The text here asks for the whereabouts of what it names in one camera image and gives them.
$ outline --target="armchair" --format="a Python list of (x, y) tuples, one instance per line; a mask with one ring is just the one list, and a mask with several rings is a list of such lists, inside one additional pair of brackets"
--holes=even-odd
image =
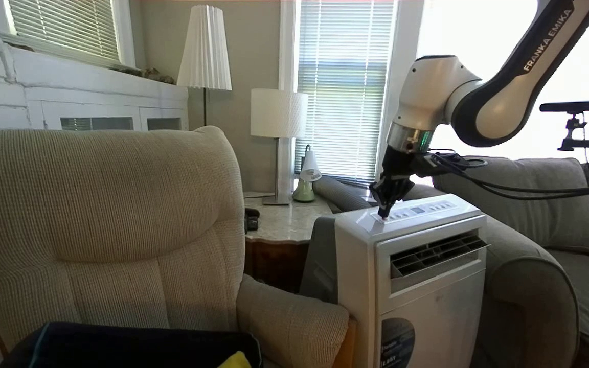
[(216, 128), (0, 131), (4, 357), (48, 322), (244, 329), (277, 367), (352, 357), (346, 310), (256, 283), (244, 252), (240, 167)]

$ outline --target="robotic arm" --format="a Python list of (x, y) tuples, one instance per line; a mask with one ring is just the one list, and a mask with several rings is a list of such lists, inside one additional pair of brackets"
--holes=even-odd
[(420, 58), (402, 89), (380, 181), (370, 186), (378, 215), (388, 216), (394, 200), (414, 188), (412, 175), (438, 175), (427, 154), (440, 122), (450, 122), (461, 142), (472, 147), (515, 138), (547, 81), (587, 27), (589, 0), (539, 0), (530, 28), (486, 83), (454, 56)]

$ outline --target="window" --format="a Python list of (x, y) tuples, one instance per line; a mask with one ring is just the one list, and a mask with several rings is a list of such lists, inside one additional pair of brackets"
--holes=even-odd
[(392, 0), (301, 0), (299, 90), (312, 96), (308, 136), (321, 172), (375, 177)]
[(127, 0), (9, 0), (9, 28), (21, 43), (101, 66), (133, 66)]
[[(486, 81), (501, 67), (531, 23), (537, 4), (537, 0), (427, 0), (417, 56), (454, 53), (469, 70)], [(589, 28), (541, 92), (518, 138), (497, 147), (478, 149), (465, 145), (454, 131), (445, 124), (436, 131), (431, 145), (475, 156), (573, 156), (585, 160), (589, 156), (585, 149), (575, 149), (573, 154), (556, 149), (566, 136), (565, 122), (568, 116), (541, 113), (541, 104), (558, 100), (589, 100)], [(589, 113), (585, 121), (585, 136), (589, 139)]]

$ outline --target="white appliance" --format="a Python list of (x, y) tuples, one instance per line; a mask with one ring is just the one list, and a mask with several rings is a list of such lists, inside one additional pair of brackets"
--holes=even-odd
[(358, 322), (358, 368), (470, 367), (485, 215), (454, 194), (335, 216), (338, 303)]

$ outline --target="table lamp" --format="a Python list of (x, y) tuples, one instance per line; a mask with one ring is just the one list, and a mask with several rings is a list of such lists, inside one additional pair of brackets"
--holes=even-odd
[(191, 9), (188, 36), (178, 70), (178, 86), (203, 89), (204, 124), (208, 124), (208, 90), (232, 90), (224, 11), (197, 4)]
[(289, 206), (295, 188), (295, 138), (302, 136), (309, 96), (289, 90), (251, 90), (251, 136), (278, 138), (277, 194), (266, 206)]

